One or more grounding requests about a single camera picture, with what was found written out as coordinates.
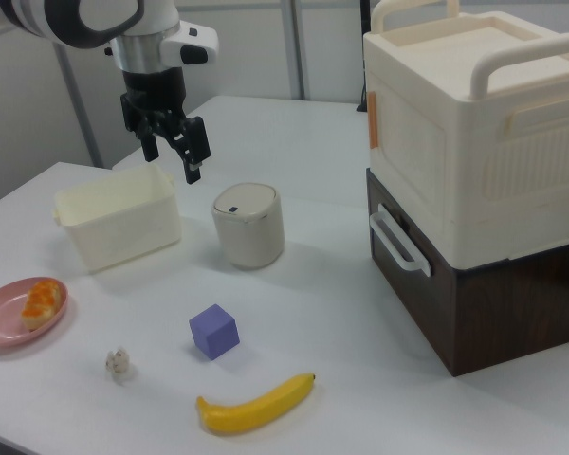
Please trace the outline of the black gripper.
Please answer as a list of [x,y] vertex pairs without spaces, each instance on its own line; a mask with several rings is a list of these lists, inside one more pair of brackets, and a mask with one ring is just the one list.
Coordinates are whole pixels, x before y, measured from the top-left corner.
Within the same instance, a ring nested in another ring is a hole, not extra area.
[[185,117],[183,70],[176,67],[150,74],[123,71],[122,76],[126,87],[126,94],[120,96],[124,126],[139,140],[145,160],[159,157],[152,112],[165,111],[156,132],[178,154],[186,182],[190,185],[197,182],[202,163],[211,156],[211,148],[204,120]]

